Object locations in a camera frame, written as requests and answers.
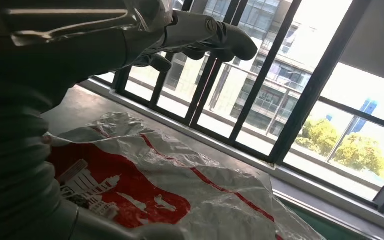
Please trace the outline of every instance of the red print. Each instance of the red print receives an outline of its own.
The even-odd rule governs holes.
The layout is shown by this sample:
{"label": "red print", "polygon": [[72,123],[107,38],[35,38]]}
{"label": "red print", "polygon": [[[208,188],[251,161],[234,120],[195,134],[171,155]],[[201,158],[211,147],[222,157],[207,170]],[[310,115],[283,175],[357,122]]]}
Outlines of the red print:
{"label": "red print", "polygon": [[55,178],[71,166],[84,160],[90,176],[102,184],[116,177],[116,185],[97,193],[105,203],[115,203],[120,209],[113,221],[127,228],[146,223],[176,224],[191,209],[189,202],[176,194],[153,185],[127,158],[100,150],[90,143],[52,147],[48,162],[55,166]]}

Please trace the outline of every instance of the wall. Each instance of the wall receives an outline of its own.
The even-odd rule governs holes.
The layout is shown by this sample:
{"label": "wall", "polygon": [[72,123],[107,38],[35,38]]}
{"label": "wall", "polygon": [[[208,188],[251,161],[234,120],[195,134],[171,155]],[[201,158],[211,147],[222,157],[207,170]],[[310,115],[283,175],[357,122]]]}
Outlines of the wall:
{"label": "wall", "polygon": [[372,0],[341,62],[384,78],[384,0]]}

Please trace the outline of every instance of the glass pane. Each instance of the glass pane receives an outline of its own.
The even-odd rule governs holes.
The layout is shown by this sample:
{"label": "glass pane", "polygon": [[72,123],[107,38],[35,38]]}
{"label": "glass pane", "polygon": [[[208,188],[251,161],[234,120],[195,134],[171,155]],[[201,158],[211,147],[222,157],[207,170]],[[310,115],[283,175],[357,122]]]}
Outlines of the glass pane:
{"label": "glass pane", "polygon": [[318,102],[284,162],[371,201],[384,186],[384,127]]}
{"label": "glass pane", "polygon": [[230,136],[290,6],[288,0],[248,1],[239,27],[252,38],[259,52],[250,61],[235,58],[222,65],[199,125]]}
{"label": "glass pane", "polygon": [[321,95],[384,120],[384,79],[381,77],[339,63]]}
{"label": "glass pane", "polygon": [[[263,154],[270,154],[351,2],[352,0],[302,1],[239,133],[238,142]],[[262,42],[258,53],[261,62],[264,62],[275,37],[270,35]],[[262,64],[253,67],[251,72],[258,73]],[[239,111],[251,91],[249,86],[254,85],[256,80],[257,75],[254,73],[248,74],[242,83],[242,99],[238,98],[235,103]],[[266,147],[255,144],[256,141],[251,140],[253,138],[250,135],[265,142]]]}
{"label": "glass pane", "polygon": [[[163,57],[166,56],[165,52],[160,54]],[[160,72],[151,66],[133,66],[128,76],[125,90],[150,101],[159,75]]]}
{"label": "glass pane", "polygon": [[[230,3],[231,0],[194,1],[191,11],[223,21]],[[195,61],[183,53],[175,54],[157,105],[184,118],[203,74],[208,56]]]}
{"label": "glass pane", "polygon": [[195,61],[183,53],[174,55],[157,105],[184,118],[207,60],[208,56]]}
{"label": "glass pane", "polygon": [[102,74],[102,75],[96,75],[98,78],[106,81],[106,82],[109,82],[109,83],[113,83],[114,81],[114,76],[115,74],[113,72],[108,72],[108,73],[105,73],[105,74]]}

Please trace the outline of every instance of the red and white plastic bag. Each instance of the red and white plastic bag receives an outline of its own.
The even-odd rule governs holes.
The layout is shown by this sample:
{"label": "red and white plastic bag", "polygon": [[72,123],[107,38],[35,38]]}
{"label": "red and white plastic bag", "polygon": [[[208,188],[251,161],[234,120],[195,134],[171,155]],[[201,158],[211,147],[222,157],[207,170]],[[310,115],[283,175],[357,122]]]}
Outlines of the red and white plastic bag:
{"label": "red and white plastic bag", "polygon": [[127,228],[176,224],[191,240],[324,239],[274,197],[270,182],[220,167],[128,113],[52,136],[48,161],[64,198],[80,197]]}

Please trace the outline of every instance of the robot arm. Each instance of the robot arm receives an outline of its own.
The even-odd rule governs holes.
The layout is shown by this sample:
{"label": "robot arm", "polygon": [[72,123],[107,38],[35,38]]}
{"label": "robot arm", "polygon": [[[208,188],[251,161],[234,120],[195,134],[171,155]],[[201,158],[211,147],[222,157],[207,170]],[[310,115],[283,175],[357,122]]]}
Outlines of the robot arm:
{"label": "robot arm", "polygon": [[160,51],[193,59],[212,52],[229,62],[252,59],[257,47],[237,27],[180,11],[152,32],[108,28],[24,46],[0,35],[0,239],[185,239],[173,225],[127,230],[61,200],[54,168],[45,162],[50,147],[41,142],[48,130],[41,113],[59,105],[69,88],[130,65],[168,71],[170,63],[155,57]]}

